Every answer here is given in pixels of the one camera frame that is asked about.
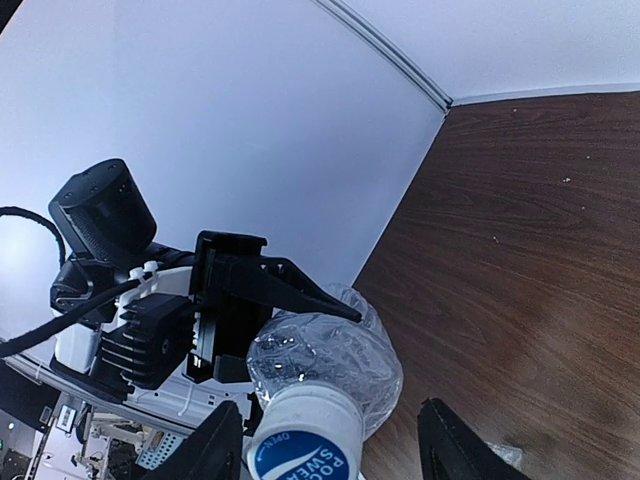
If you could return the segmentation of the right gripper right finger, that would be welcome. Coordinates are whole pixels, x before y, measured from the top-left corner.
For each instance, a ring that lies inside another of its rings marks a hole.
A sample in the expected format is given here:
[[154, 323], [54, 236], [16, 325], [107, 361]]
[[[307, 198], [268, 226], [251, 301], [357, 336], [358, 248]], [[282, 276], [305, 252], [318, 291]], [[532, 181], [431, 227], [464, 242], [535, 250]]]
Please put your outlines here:
[[526, 480], [441, 399], [423, 402], [418, 419], [422, 476], [427, 480]]

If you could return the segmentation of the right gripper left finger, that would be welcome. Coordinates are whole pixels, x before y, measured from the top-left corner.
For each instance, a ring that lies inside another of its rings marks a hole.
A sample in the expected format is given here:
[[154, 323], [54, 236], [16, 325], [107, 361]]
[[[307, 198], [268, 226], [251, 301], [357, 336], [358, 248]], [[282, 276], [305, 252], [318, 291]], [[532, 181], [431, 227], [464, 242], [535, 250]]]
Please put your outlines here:
[[222, 402], [159, 467], [157, 480], [238, 480], [241, 472], [242, 416], [232, 401]]

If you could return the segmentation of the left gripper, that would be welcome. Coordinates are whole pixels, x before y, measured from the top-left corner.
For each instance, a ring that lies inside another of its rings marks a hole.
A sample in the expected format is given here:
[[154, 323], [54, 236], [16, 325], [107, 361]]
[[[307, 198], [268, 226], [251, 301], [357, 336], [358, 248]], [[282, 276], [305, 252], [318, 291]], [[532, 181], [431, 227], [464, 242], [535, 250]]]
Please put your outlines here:
[[328, 294], [291, 260], [260, 256], [266, 245], [263, 237], [199, 233], [189, 286], [195, 337], [185, 375], [191, 381], [249, 382], [246, 355], [272, 313], [268, 307], [362, 320], [359, 311]]

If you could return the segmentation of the white cap of clear bottle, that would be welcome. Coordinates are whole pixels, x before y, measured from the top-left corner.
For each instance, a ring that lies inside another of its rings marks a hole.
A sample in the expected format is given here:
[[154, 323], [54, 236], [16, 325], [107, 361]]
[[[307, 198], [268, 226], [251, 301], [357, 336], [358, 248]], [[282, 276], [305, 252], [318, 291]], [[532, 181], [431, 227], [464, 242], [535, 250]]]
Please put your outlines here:
[[247, 466], [254, 479], [355, 480], [363, 443], [363, 415], [350, 396], [327, 383], [298, 383], [264, 409]]

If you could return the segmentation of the clear unlabelled plastic bottle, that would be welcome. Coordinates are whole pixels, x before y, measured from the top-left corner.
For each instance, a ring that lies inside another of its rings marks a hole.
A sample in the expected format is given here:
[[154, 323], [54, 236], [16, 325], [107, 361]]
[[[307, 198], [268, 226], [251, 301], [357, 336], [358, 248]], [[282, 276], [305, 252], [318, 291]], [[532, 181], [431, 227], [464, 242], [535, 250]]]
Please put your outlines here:
[[360, 292], [336, 283], [323, 289], [361, 320], [280, 310], [251, 343], [248, 372], [262, 407], [300, 382], [326, 382], [344, 391], [359, 407], [369, 439], [399, 401], [402, 365], [377, 311]]

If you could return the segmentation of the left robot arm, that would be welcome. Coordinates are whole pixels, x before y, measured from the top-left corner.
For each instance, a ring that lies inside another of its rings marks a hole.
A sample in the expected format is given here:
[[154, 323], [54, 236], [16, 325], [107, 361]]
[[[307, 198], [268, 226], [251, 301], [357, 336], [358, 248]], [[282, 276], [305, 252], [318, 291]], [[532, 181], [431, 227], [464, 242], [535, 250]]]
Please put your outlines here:
[[246, 355], [275, 310], [362, 318], [290, 260], [265, 256], [262, 237], [202, 231], [193, 251], [158, 243], [121, 159], [73, 175], [48, 210], [2, 209], [53, 234], [60, 270], [53, 318], [4, 341], [1, 354], [53, 340], [51, 369], [108, 402], [158, 389], [177, 370], [196, 384], [248, 382]]

